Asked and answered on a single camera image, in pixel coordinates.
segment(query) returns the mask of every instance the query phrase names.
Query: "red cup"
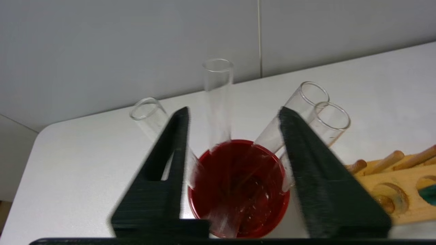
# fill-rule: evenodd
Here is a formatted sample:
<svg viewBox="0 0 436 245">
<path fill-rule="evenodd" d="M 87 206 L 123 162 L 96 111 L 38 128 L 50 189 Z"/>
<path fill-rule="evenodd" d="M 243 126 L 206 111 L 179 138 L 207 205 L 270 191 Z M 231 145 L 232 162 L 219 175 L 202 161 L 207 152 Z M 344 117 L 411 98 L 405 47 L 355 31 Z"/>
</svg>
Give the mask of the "red cup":
<svg viewBox="0 0 436 245">
<path fill-rule="evenodd" d="M 250 140 L 232 140 L 200 157 L 201 171 L 188 188 L 197 219 L 208 218 L 220 204 L 244 207 L 237 238 L 260 238 L 282 220 L 290 192 L 282 192 L 285 170 L 275 154 Z M 211 229 L 218 237 L 223 234 Z"/>
</svg>

